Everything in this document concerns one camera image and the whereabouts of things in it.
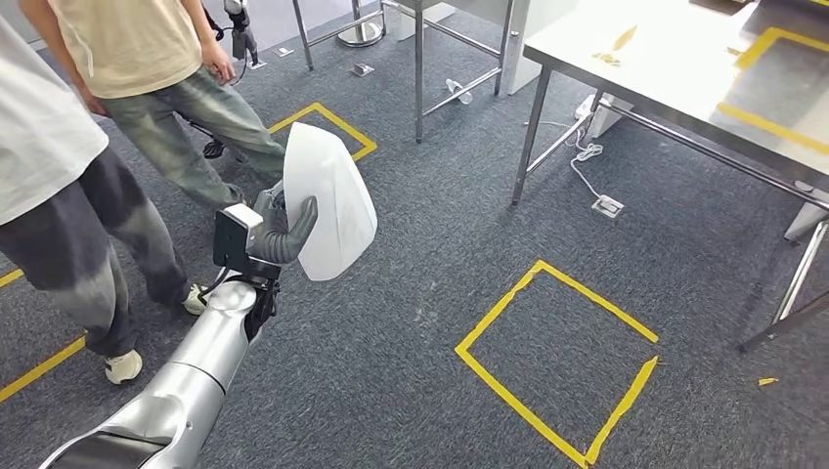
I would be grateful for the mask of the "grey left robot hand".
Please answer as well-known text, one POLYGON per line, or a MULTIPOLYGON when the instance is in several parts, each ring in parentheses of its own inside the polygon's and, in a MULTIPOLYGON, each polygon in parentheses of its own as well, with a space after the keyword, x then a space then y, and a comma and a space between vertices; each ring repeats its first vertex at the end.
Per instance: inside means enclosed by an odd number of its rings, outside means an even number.
POLYGON ((297 218, 290 222, 283 182, 277 182, 271 188, 261 191, 253 210, 263 218, 263 222, 254 231, 259 237, 285 235, 299 239, 300 242, 310 235, 319 216, 317 199, 310 196, 300 203, 297 218))

